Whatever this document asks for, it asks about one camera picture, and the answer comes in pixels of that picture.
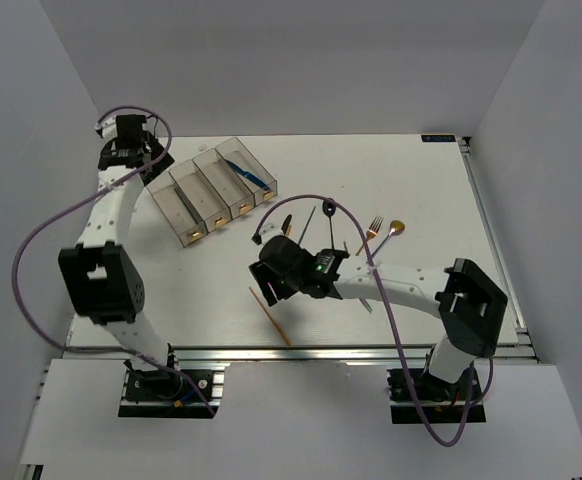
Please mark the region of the black table knife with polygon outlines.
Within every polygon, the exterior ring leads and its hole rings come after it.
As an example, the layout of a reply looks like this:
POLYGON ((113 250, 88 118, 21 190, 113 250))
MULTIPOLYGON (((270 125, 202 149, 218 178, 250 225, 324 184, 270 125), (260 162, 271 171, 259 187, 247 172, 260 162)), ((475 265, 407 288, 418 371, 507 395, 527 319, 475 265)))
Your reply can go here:
POLYGON ((291 227, 292 215, 288 214, 282 223, 282 232, 285 236, 289 235, 291 227))

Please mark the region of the black spoon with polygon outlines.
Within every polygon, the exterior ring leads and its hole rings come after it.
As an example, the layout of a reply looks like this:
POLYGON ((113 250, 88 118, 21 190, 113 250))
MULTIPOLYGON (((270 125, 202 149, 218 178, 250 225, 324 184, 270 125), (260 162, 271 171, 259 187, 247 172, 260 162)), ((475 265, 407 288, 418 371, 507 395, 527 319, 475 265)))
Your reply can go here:
POLYGON ((327 198, 322 203, 322 212, 328 218, 329 221, 329 234, 330 234, 330 244, 331 249, 335 248, 335 241, 334 241, 334 231, 333 231, 333 217, 336 213, 336 205, 333 203, 333 200, 327 198))

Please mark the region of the rainbow gold spoon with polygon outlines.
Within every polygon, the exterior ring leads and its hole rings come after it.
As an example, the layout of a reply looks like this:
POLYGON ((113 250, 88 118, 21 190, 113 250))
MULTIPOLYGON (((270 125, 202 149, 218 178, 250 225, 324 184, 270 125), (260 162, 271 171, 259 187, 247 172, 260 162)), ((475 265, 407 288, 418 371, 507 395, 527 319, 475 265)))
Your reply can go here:
POLYGON ((382 250, 382 248, 389 242, 390 239, 392 239, 395 236, 401 235, 404 232, 405 228, 406 226, 401 220, 392 220, 390 222, 389 232, 383 238, 381 243, 372 252, 372 257, 375 257, 382 250))

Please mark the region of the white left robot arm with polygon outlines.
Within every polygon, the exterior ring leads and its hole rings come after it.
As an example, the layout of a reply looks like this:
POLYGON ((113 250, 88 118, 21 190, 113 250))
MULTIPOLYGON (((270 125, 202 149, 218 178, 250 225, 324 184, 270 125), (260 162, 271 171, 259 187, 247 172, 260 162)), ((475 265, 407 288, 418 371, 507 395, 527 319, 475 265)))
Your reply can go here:
POLYGON ((173 163, 147 128, 148 115, 117 114, 99 123, 104 140, 97 164, 100 194, 73 247, 58 256, 75 314, 112 335, 132 351, 128 369, 148 376, 148 387, 170 399, 182 374, 166 365, 170 346, 143 313, 144 282, 124 247, 135 204, 151 181, 173 163))

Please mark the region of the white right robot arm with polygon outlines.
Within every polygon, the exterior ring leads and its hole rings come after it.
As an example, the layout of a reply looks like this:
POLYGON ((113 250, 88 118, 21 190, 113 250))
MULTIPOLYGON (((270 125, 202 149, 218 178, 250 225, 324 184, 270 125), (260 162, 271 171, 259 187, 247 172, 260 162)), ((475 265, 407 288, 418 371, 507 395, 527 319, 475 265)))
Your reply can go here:
POLYGON ((386 301, 440 320, 444 334, 418 381, 437 399, 457 389, 472 362, 493 357, 508 305, 500 287, 464 258, 443 269, 370 266, 344 250, 312 254, 276 235, 263 245, 249 271, 270 306, 302 293, 314 299, 386 301))

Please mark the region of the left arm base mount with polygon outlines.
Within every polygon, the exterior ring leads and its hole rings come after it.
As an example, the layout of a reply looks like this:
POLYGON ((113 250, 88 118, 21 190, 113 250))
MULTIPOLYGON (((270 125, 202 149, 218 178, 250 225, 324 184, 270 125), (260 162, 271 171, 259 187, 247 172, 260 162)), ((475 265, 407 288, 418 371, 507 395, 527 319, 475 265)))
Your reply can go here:
POLYGON ((162 370, 126 372, 118 417, 128 419, 212 419, 219 408, 213 397, 214 371, 184 369, 194 387, 162 370))

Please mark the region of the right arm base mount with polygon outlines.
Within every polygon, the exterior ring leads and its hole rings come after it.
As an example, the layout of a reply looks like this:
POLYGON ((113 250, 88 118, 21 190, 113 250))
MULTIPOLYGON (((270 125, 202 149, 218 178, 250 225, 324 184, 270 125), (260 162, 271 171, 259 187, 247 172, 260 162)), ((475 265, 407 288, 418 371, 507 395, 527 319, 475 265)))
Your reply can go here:
MULTIPOLYGON (((468 387, 469 369, 455 384, 440 383, 423 374, 422 368, 410 369, 417 396, 427 420, 431 424, 459 424, 466 403, 471 403, 467 423, 485 423, 487 420, 482 402, 483 390, 477 372, 473 373, 468 387)), ((415 404, 408 391, 402 369, 390 369, 387 373, 391 420, 394 425, 421 424, 415 404)))

